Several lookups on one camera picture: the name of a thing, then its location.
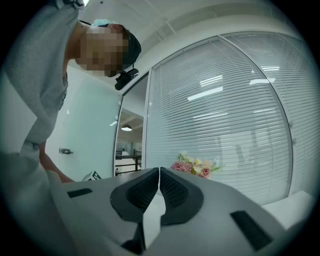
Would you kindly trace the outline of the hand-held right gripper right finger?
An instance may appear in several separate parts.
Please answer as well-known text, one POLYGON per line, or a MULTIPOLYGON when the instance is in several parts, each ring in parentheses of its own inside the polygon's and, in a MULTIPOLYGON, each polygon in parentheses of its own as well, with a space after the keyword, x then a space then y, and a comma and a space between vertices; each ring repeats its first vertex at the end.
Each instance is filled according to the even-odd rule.
POLYGON ((161 168, 165 214, 149 256, 255 256, 284 233, 281 224, 236 189, 161 168))

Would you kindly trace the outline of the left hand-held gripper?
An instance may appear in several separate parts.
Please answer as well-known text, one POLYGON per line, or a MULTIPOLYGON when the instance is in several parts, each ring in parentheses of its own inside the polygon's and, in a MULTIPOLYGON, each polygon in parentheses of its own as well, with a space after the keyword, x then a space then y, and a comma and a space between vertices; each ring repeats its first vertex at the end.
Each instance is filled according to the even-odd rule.
POLYGON ((102 177, 96 171, 91 171, 82 179, 82 181, 84 182, 84 181, 93 181, 93 180, 100 180, 100 179, 102 179, 102 177))

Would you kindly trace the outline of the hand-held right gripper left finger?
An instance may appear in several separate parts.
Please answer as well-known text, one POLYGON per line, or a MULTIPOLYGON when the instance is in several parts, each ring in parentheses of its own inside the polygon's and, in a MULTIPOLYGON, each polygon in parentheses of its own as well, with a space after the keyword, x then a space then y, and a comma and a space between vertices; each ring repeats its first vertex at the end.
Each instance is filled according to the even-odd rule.
POLYGON ((49 173, 54 202, 77 254, 145 253, 143 217, 158 182, 157 167, 73 183, 49 173))

